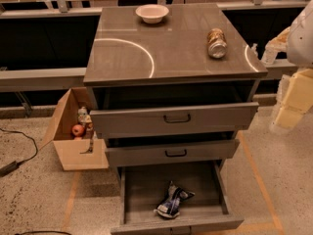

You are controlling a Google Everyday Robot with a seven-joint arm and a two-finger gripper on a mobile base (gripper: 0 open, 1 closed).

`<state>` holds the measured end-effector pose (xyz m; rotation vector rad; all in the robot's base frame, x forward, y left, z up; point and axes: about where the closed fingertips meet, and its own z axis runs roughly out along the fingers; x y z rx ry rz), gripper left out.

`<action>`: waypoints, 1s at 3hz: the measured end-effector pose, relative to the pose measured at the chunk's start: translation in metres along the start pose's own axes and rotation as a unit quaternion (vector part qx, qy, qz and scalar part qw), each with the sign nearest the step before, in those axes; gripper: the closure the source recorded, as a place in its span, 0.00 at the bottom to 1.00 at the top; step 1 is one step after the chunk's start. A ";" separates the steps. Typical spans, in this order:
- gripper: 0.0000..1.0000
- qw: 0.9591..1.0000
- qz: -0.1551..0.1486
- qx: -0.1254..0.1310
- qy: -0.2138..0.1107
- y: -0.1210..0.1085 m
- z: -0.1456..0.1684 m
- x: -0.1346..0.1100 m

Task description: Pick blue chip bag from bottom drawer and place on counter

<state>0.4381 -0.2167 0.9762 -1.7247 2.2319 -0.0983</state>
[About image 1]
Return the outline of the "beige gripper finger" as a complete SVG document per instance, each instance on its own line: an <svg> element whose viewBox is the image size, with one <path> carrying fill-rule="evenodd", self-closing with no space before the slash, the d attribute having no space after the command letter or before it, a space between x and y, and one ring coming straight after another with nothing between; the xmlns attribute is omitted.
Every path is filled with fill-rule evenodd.
<svg viewBox="0 0 313 235"><path fill-rule="evenodd" d="M261 62L265 65L272 65L280 52L287 52L287 39L290 27L285 28L276 37L272 38L265 46Z"/></svg>
<svg viewBox="0 0 313 235"><path fill-rule="evenodd" d="M279 83L270 130L276 134L292 131L313 107L313 70L299 69L283 75Z"/></svg>

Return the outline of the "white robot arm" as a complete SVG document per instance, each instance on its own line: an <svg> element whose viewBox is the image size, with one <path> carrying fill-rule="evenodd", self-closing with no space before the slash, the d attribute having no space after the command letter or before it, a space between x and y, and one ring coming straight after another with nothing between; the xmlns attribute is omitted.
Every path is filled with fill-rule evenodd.
<svg viewBox="0 0 313 235"><path fill-rule="evenodd" d="M307 5L292 24L270 40L261 61L272 65L279 52L298 67L292 76L284 75L279 83L277 104L270 129L274 133L293 130L313 107L313 8Z"/></svg>

